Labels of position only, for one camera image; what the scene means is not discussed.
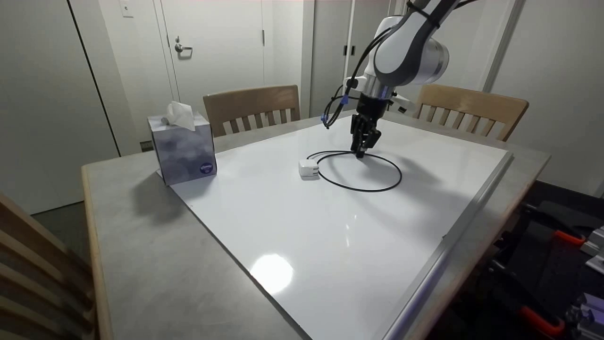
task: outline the door lever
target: door lever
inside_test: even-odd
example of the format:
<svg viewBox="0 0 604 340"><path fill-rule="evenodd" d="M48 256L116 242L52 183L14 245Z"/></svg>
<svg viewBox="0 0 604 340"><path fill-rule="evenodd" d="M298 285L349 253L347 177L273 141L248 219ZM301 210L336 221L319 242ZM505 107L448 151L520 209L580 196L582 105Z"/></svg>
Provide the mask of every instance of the door lever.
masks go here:
<svg viewBox="0 0 604 340"><path fill-rule="evenodd" d="M193 47L186 47L186 46L182 46L181 45L181 37L177 36L176 37L176 45L174 45L174 50L178 53L184 51L184 50L193 50Z"/></svg>

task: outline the gray table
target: gray table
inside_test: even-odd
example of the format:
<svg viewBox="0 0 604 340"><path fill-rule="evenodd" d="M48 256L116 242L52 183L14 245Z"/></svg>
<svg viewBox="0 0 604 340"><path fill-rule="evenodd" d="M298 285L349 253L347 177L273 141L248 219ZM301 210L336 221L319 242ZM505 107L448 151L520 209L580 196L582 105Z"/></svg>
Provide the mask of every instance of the gray table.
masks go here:
<svg viewBox="0 0 604 340"><path fill-rule="evenodd" d="M424 338L549 156L403 116L384 119L496 146L514 158L452 250L406 338ZM215 139L216 151L319 124L317 118ZM102 339L307 339L256 287L155 171L153 152L82 168Z"/></svg>

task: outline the purple tissue box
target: purple tissue box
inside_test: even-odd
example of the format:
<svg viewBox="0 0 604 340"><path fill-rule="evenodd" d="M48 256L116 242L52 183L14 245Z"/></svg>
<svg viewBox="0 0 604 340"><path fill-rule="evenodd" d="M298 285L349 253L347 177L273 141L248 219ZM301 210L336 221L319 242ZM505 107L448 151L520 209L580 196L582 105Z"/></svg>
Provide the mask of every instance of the purple tissue box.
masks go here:
<svg viewBox="0 0 604 340"><path fill-rule="evenodd" d="M216 156L210 123L196 113L195 131L166 125L162 116L148 117L153 148L166 185L216 175Z"/></svg>

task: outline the tissue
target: tissue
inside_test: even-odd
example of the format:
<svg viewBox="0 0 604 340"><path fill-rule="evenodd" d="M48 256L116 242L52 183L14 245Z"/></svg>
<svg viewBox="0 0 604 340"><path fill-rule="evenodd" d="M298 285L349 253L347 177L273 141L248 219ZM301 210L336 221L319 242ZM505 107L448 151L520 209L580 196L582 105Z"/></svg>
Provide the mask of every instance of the tissue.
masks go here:
<svg viewBox="0 0 604 340"><path fill-rule="evenodd" d="M166 125L178 125L185 129L195 131L193 121L193 109L191 105L175 102L174 100L168 104L168 110L162 122Z"/></svg>

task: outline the wooden chair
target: wooden chair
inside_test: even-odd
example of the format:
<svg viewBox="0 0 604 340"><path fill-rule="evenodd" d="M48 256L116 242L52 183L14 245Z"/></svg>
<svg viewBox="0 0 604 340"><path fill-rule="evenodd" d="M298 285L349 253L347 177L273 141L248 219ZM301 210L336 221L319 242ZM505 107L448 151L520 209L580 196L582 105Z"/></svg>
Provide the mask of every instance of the wooden chair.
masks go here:
<svg viewBox="0 0 604 340"><path fill-rule="evenodd" d="M0 316L51 338L96 338L90 266L2 194L0 250L8 260L0 263L0 283L16 292L0 295ZM44 310L53 320L40 314ZM0 338L24 339L6 327L0 324Z"/></svg>
<svg viewBox="0 0 604 340"><path fill-rule="evenodd" d="M261 114L266 115L268 125L275 125L273 111L279 111L281 123L287 122L288 109L291 121L300 120L297 85L210 94L204 96L204 104L214 137L227 134L223 126L225 122L230 122L233 133L238 133L237 119L241 119L245 131L251 130L248 117L252 115L257 128L263 127Z"/></svg>
<svg viewBox="0 0 604 340"><path fill-rule="evenodd" d="M457 111L458 114L452 126L454 129L459 129L465 115L472 116L466 128L466 131L470 133L477 132L478 121L481 118L486 119L486 125L479 133L481 136L487 136L495 122L501 122L504 126L496 139L505 142L526 112L529 102L497 94L428 84L422 87L419 94L414 118L420 117L424 105L430 106L428 111L429 122L434 120L437 108L444 109L438 121L440 125L445 125L451 111Z"/></svg>

